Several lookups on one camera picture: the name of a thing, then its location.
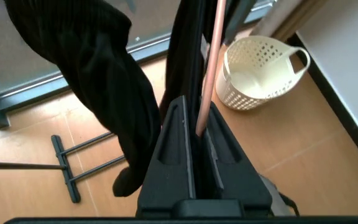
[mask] baseboard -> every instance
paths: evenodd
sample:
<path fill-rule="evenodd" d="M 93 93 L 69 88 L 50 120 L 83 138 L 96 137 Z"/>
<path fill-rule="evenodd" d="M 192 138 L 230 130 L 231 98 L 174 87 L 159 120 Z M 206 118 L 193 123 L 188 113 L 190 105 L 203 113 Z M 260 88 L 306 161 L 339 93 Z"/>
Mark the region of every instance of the baseboard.
<path fill-rule="evenodd" d="M 303 42 L 299 39 L 298 35 L 294 34 L 288 40 L 288 43 L 292 46 L 303 47 L 306 49 Z M 298 57 L 301 59 L 302 63 L 306 64 L 306 57 L 303 53 L 299 53 Z M 316 62 L 311 58 L 310 67 L 308 69 L 310 76 L 316 83 L 317 87 L 322 92 L 323 96 L 327 100 L 330 107 L 335 112 L 336 116 L 339 118 L 342 125 L 345 127 L 347 133 L 358 147 L 358 126 L 354 122 L 352 116 L 346 110 L 339 97 L 335 93 L 332 86 L 328 83 L 327 79 L 324 77 L 321 70 L 318 68 Z"/>

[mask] metal stand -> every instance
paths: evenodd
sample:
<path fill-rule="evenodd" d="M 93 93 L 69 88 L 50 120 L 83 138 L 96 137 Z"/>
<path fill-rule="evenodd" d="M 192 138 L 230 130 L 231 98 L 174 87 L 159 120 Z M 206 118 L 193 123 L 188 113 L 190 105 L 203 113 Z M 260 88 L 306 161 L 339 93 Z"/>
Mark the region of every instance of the metal stand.
<path fill-rule="evenodd" d="M 115 158 L 105 164 L 102 164 L 100 166 L 97 166 L 93 169 L 90 169 L 86 172 L 83 172 L 82 174 L 78 176 L 73 176 L 73 173 L 70 169 L 70 165 L 68 163 L 67 155 L 71 152 L 74 152 L 79 149 L 84 149 L 85 146 L 90 146 L 98 141 L 110 138 L 115 136 L 113 133 L 105 133 L 102 134 L 96 138 L 90 139 L 86 142 L 83 142 L 77 146 L 74 146 L 72 148 L 69 148 L 67 150 L 64 150 L 62 140 L 59 136 L 53 135 L 51 137 L 53 148 L 55 148 L 56 151 L 56 157 L 59 161 L 59 165 L 50 165 L 50 164 L 21 164 L 21 163 L 13 163 L 13 162 L 0 162 L 0 169 L 58 169 L 62 170 L 63 176 L 65 179 L 65 183 L 67 185 L 68 193 L 70 194 L 71 201 L 73 203 L 78 203 L 81 201 L 80 193 L 78 192 L 76 181 L 83 179 L 84 177 L 87 177 L 91 174 L 96 173 L 97 171 L 100 171 L 103 168 L 106 168 L 110 165 L 117 164 L 118 162 L 121 162 L 125 159 L 124 156 L 120 156 L 118 158 Z"/>

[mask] white plastic basket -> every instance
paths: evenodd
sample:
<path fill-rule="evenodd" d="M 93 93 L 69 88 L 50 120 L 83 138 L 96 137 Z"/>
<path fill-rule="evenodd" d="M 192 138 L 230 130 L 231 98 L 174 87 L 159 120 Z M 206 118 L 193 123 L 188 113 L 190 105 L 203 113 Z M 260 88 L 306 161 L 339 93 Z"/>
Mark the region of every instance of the white plastic basket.
<path fill-rule="evenodd" d="M 307 64 L 295 73 L 290 56 L 299 50 L 306 55 Z M 309 65 L 309 54 L 303 48 L 270 37 L 244 37 L 224 54 L 216 93 L 226 106 L 249 110 L 291 90 Z"/>

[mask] wall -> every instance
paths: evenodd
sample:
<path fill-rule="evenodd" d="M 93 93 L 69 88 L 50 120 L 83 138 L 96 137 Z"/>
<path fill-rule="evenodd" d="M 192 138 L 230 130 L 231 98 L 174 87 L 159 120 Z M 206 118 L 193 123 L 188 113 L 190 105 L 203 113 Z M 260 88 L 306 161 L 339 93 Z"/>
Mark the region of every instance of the wall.
<path fill-rule="evenodd" d="M 297 33 L 358 125 L 358 1 L 329 0 Z"/>

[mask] clothing tag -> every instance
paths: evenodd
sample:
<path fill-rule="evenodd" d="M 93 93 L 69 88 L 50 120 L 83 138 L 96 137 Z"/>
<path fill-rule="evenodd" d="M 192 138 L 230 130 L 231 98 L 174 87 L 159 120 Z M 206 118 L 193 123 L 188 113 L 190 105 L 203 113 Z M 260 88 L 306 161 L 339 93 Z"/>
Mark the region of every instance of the clothing tag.
<path fill-rule="evenodd" d="M 204 34 L 201 36 L 201 54 L 203 55 L 204 60 L 206 60 L 208 54 L 208 43 L 204 37 Z"/>

